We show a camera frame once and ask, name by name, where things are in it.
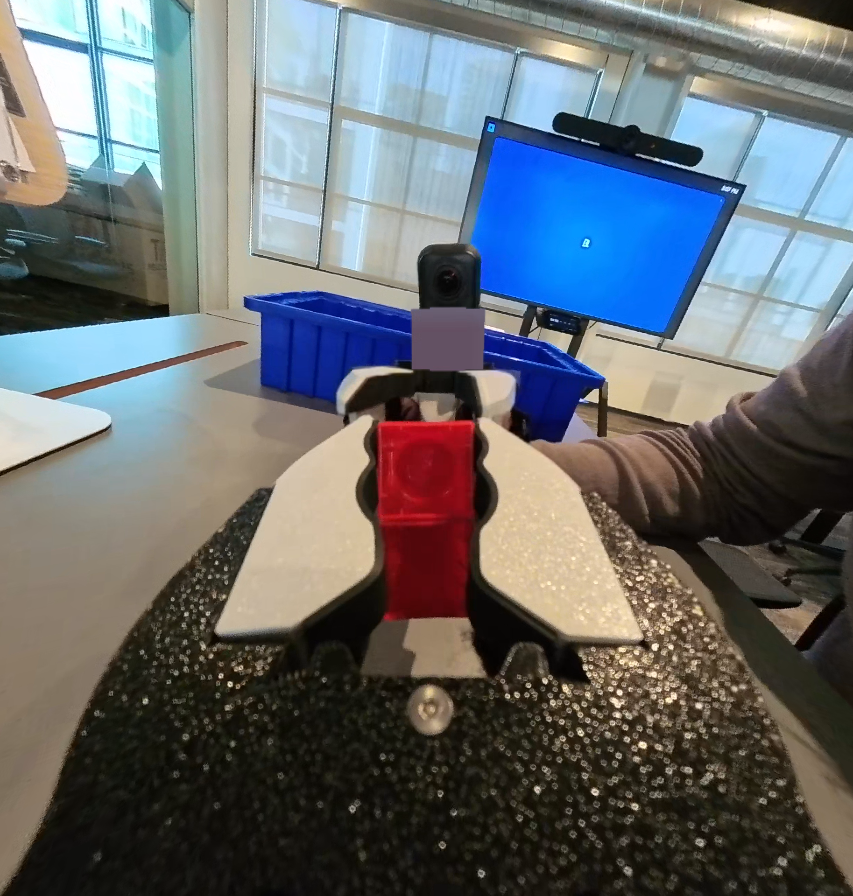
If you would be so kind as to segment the red mega block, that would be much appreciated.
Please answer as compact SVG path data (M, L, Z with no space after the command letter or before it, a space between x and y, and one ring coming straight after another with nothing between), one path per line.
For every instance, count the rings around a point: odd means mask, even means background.
M378 424L386 621L466 616L475 447L473 421Z

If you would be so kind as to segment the silver ventilation duct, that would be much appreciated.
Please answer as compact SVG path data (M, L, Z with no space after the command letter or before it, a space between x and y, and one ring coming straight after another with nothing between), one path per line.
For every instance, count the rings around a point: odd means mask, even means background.
M853 98L853 31L746 2L451 1L619 49L688 55L703 70L829 101Z

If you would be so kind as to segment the blue display screen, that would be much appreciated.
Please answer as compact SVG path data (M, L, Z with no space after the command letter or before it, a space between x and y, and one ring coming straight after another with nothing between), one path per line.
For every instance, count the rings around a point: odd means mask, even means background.
M484 296L670 339L745 190L486 117L458 240Z

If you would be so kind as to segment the person's right forearm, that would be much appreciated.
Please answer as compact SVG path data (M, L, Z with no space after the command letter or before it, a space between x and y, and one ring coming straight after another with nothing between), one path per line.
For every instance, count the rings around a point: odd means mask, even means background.
M710 422L532 445L643 534L753 545L853 515L853 312Z

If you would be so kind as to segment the blue plastic bin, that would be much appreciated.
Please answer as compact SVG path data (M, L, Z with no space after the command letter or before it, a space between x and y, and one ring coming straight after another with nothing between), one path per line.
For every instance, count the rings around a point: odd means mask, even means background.
M261 315L261 384L335 401L354 368L411 358L411 313L320 291L248 296ZM518 380L515 408L535 440L561 442L577 405L602 375L546 342L488 329L485 361Z

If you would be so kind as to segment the cardboard box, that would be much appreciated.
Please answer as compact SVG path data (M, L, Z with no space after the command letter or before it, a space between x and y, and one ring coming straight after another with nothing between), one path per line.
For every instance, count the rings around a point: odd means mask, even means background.
M163 193L155 164L127 158L108 168L69 165L61 207L86 259L90 281L149 307L167 307Z

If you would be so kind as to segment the large grid window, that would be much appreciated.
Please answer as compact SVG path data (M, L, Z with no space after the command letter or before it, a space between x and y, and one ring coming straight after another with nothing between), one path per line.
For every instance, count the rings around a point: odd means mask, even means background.
M853 310L851 94L388 2L255 18L253 254L413 288L420 249L458 235L484 118L550 130L565 110L698 145L701 172L746 185L676 337L595 323L594 341L775 370Z

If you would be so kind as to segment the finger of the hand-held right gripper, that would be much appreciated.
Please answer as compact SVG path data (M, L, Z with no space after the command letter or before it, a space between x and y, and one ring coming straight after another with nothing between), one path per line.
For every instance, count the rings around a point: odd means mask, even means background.
M415 372L407 367L356 367L338 387L336 410L344 425L357 420L420 422L417 384Z
M510 425L518 387L514 375L495 369L466 371L459 375L459 400L474 419Z

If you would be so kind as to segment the instruction board stand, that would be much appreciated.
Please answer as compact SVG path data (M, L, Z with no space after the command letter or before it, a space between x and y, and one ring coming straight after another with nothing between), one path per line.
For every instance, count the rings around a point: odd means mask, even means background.
M60 201L69 183L62 144L9 2L0 1L0 280L28 274L24 253L47 238L9 223L19 209ZM0 388L0 475L111 428L109 415Z

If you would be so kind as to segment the black display stand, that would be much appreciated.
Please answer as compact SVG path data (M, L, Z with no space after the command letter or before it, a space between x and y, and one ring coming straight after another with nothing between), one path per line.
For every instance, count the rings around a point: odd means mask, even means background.
M569 337L565 350L569 359L566 363L567 368L575 370L585 380L585 383L578 396L573 399L573 406L566 423L569 424L573 417L578 416L577 405L591 392L596 391L598 393L596 431L597 436L603 437L607 435L608 430L608 383L605 377L578 360L578 352L590 328L590 324L591 321L583 316L528 305L522 317L519 335L532 340L532 342L540 343L545 350L547 345L540 340L539 332L547 331Z

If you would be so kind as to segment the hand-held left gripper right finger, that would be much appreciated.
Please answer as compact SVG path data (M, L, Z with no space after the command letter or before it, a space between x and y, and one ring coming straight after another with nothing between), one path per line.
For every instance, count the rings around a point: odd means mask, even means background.
M639 644L642 630L575 482L499 424L478 430L490 501L474 572L558 644Z

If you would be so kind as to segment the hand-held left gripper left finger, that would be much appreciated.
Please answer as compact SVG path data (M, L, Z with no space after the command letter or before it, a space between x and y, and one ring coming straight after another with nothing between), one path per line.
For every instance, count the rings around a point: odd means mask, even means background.
M286 640L374 570L374 524L357 494L374 425L354 421L277 479L216 624L219 640Z

